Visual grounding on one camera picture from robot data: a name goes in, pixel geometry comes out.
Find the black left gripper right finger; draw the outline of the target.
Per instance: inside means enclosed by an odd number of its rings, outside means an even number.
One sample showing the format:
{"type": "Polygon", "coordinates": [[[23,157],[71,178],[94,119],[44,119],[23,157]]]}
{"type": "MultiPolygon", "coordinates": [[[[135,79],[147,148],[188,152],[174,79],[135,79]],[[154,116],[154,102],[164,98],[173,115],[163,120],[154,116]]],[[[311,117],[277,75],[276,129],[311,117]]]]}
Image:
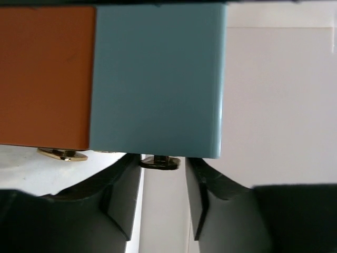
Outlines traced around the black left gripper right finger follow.
{"type": "Polygon", "coordinates": [[[186,158],[193,238],[200,252],[336,252],[336,185],[247,188],[186,158]]]}

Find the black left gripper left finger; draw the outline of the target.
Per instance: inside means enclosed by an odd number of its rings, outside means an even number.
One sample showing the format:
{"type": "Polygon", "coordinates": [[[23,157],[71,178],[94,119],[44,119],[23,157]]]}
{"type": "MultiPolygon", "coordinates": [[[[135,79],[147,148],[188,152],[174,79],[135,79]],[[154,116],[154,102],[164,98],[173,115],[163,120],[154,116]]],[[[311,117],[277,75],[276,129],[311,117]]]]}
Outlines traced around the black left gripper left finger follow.
{"type": "Polygon", "coordinates": [[[1,191],[1,252],[124,252],[131,239],[140,155],[56,195],[1,191]]]}

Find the blue and orange drawer box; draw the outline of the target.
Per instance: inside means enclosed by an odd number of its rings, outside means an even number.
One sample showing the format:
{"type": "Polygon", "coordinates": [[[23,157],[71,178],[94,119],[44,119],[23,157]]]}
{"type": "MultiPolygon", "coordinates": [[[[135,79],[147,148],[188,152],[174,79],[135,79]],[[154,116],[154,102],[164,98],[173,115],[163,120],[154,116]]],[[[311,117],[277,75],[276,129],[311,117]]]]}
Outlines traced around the blue and orange drawer box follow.
{"type": "Polygon", "coordinates": [[[1,144],[218,158],[226,14],[1,8],[1,144]]]}

